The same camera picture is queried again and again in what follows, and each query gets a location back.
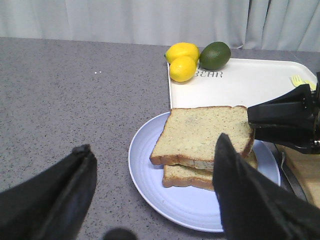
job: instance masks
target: gray speckled countertop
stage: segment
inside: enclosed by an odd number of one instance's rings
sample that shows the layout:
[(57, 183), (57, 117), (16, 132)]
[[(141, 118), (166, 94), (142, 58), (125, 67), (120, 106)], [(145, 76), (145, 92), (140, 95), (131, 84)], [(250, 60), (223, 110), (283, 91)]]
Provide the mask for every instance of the gray speckled countertop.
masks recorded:
[[(167, 46), (0, 37), (0, 191), (90, 144), (98, 183), (79, 240), (114, 227), (140, 240), (224, 239), (179, 226), (151, 208), (130, 177), (136, 131), (170, 110)], [(314, 74), (319, 52), (233, 49), (233, 58), (294, 61)]]

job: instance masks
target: bread slice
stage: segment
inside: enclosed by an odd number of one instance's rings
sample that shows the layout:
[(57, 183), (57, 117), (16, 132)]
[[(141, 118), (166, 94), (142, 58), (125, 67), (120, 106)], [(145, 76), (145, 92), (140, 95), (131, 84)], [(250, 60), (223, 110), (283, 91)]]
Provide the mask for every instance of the bread slice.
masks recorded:
[[(246, 162), (253, 168), (258, 168), (257, 158), (252, 151), (247, 158)], [(214, 186), (212, 183), (213, 172), (197, 169), (194, 167), (183, 166), (183, 165), (164, 165), (163, 167), (163, 179), (162, 185), (165, 188), (172, 186), (175, 187), (187, 187), (193, 186), (196, 188), (206, 189), (213, 191)]]
[(244, 158), (254, 142), (245, 106), (173, 108), (165, 122), (150, 160), (154, 165), (181, 164), (212, 170), (215, 147), (221, 133), (231, 139)]

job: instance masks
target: lime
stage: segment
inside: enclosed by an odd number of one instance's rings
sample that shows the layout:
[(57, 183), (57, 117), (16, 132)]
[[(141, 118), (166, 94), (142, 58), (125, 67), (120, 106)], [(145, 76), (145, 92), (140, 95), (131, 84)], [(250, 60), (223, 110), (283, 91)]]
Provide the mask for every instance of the lime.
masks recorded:
[(199, 66), (203, 69), (217, 70), (226, 65), (230, 57), (231, 51), (228, 45), (222, 41), (215, 41), (202, 50)]
[(185, 82), (196, 73), (197, 65), (190, 56), (180, 56), (172, 61), (169, 67), (169, 75), (176, 82)]
[(165, 58), (169, 64), (181, 56), (189, 56), (197, 63), (200, 56), (199, 48), (193, 43), (179, 42), (172, 45), (165, 53)]

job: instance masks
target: white curtain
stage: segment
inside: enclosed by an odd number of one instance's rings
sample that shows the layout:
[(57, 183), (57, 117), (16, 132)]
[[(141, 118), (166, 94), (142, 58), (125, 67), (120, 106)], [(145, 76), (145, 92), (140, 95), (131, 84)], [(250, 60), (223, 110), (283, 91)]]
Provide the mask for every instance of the white curtain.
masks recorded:
[(320, 52), (320, 0), (0, 0), (0, 37)]
[(243, 48), (320, 52), (320, 1), (253, 0)]

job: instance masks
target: light blue plate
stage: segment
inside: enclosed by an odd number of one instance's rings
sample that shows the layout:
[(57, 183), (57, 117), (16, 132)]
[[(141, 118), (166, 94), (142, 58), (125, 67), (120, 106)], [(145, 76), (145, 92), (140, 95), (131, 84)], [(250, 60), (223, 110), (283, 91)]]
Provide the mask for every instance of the light blue plate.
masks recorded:
[[(134, 135), (128, 156), (132, 180), (148, 204), (167, 219), (193, 230), (223, 232), (215, 192), (192, 186), (165, 188), (163, 166), (153, 165), (149, 160), (169, 114), (152, 118)], [(253, 151), (258, 170), (280, 185), (279, 169), (270, 150), (262, 141), (255, 140)]]

